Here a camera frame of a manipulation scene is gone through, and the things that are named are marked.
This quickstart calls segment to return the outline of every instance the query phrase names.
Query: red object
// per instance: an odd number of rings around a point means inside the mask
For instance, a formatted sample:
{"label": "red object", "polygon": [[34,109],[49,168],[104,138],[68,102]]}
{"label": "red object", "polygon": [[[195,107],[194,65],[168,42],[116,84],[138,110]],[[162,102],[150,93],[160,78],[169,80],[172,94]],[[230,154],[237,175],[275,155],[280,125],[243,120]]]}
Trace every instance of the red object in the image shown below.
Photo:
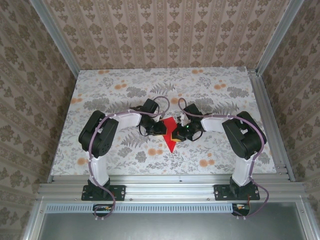
{"label": "red object", "polygon": [[169,117],[163,120],[164,125],[166,126],[166,135],[163,136],[170,152],[173,153],[176,142],[171,140],[171,133],[176,129],[177,123],[173,117]]}

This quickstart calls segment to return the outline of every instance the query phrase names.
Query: patterned wallpaper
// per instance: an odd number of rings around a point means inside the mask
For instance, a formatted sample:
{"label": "patterned wallpaper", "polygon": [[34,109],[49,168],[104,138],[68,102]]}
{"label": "patterned wallpaper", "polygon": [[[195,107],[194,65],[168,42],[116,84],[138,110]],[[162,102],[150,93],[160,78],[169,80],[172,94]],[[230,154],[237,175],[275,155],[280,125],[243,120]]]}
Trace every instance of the patterned wallpaper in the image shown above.
{"label": "patterned wallpaper", "polygon": [[75,85],[27,0],[0,1],[0,239],[19,239]]}
{"label": "patterned wallpaper", "polygon": [[263,79],[296,180],[320,220],[319,0],[304,1]]}
{"label": "patterned wallpaper", "polygon": [[255,68],[289,0],[44,0],[80,69]]}

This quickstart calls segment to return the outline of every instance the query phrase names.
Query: black mounting bracket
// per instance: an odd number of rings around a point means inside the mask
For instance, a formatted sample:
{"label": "black mounting bracket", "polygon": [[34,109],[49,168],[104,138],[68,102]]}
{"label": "black mounting bracket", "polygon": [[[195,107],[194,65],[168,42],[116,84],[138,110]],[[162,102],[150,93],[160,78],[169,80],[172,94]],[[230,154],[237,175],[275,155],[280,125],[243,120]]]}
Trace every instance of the black mounting bracket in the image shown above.
{"label": "black mounting bracket", "polygon": [[230,178],[230,184],[217,184],[213,186],[216,201],[247,201],[260,200],[258,187],[249,182],[247,185],[238,186]]}
{"label": "black mounting bracket", "polygon": [[[125,185],[110,185],[110,178],[108,182],[103,186],[108,189],[115,197],[116,201],[124,201],[126,196]],[[82,201],[112,201],[112,197],[100,187],[94,185],[88,180],[88,185],[83,186],[82,189]]]}

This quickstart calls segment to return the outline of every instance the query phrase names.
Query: perforated metal strip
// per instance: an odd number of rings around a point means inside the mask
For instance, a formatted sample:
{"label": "perforated metal strip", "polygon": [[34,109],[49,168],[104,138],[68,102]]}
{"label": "perforated metal strip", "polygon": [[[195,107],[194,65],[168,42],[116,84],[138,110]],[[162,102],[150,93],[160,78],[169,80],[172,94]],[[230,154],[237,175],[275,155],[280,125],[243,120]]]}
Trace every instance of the perforated metal strip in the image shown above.
{"label": "perforated metal strip", "polygon": [[[92,213],[93,203],[49,203],[45,213]],[[114,213],[232,213],[232,203],[118,203]]]}

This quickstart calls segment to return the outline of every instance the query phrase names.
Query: table surface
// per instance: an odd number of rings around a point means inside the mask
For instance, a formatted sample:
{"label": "table surface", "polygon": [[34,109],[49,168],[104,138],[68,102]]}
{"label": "table surface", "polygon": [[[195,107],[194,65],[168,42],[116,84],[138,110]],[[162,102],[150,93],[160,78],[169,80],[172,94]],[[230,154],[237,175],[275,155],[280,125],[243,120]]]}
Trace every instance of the table surface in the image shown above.
{"label": "table surface", "polygon": [[[147,98],[166,96],[165,118],[181,115],[178,98],[195,103],[202,113],[247,111],[263,129],[245,67],[82,70],[53,162],[51,175],[88,175],[88,159],[78,136],[95,110],[106,114],[142,105]],[[160,111],[167,102],[157,99]],[[137,127],[118,131],[107,153],[109,175],[231,174],[236,155],[224,133],[204,132],[195,141],[178,142],[170,153],[162,136],[141,136]],[[254,173],[275,173],[268,143]]]}

